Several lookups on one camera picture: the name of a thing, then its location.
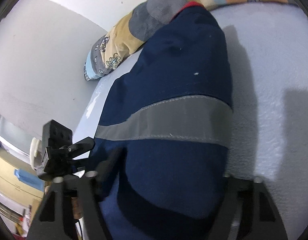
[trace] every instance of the metal screw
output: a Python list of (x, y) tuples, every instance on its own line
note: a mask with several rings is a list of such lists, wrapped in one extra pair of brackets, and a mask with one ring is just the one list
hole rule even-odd
[(255, 183), (262, 183), (262, 179), (260, 177), (255, 177), (254, 182)]
[(63, 182), (64, 181), (64, 178), (63, 177), (55, 177), (54, 179), (53, 179), (53, 182), (54, 183), (61, 183), (61, 182)]
[(88, 178), (96, 177), (97, 171), (88, 171), (88, 172), (86, 172), (85, 176), (88, 177)]

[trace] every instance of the gray reflective tape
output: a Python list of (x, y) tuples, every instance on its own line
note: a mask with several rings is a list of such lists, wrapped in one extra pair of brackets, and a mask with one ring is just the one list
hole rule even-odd
[(166, 139), (230, 146), (232, 109), (201, 95), (164, 100), (143, 107), (125, 122), (99, 125), (95, 137), (111, 140)]

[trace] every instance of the white fabric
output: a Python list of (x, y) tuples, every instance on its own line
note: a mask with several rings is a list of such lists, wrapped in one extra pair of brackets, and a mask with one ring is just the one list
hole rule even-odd
[[(295, 240), (308, 225), (308, 19), (279, 4), (228, 6), (213, 15), (227, 39), (234, 83), (227, 170), (264, 178)], [(75, 141), (94, 136), (110, 86), (138, 55), (99, 81)]]

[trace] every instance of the dark blue fabric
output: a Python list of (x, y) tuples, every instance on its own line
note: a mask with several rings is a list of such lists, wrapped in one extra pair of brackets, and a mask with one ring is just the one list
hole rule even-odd
[(114, 82), (99, 124), (121, 123), (144, 106), (184, 95), (212, 96), (232, 106), (231, 93), (224, 33), (210, 12), (190, 7), (159, 29), (132, 70)]
[[(222, 30), (204, 8), (187, 8), (148, 40), (131, 72), (115, 81), (99, 124), (120, 123), (144, 106), (191, 94), (232, 106), (231, 93)], [(127, 151), (118, 175), (104, 183), (108, 197), (100, 203), (113, 240), (203, 238), (222, 200), (227, 148), (157, 139), (95, 142), (87, 170), (116, 147)]]

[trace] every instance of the gray fabric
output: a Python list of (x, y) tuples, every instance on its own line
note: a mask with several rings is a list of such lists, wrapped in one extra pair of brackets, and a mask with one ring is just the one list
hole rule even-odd
[(296, 1), (295, 1), (295, 0), (288, 0), (288, 3), (289, 3), (289, 4), (298, 5), (298, 4), (296, 3)]
[(148, 0), (146, 8), (153, 18), (168, 24), (186, 3), (187, 0)]
[(102, 48), (102, 42), (104, 40), (104, 37), (101, 37), (92, 47), (91, 49), (91, 64), (92, 68), (96, 75), (99, 77), (103, 77), (111, 72), (110, 69), (107, 69), (101, 55), (101, 48)]
[(167, 139), (230, 145), (232, 110), (201, 95), (164, 100), (143, 107), (125, 122), (99, 125), (95, 137), (111, 141)]
[(131, 34), (144, 42), (163, 26), (164, 24), (149, 15), (146, 3), (141, 3), (134, 9), (132, 17), (128, 22), (128, 28)]

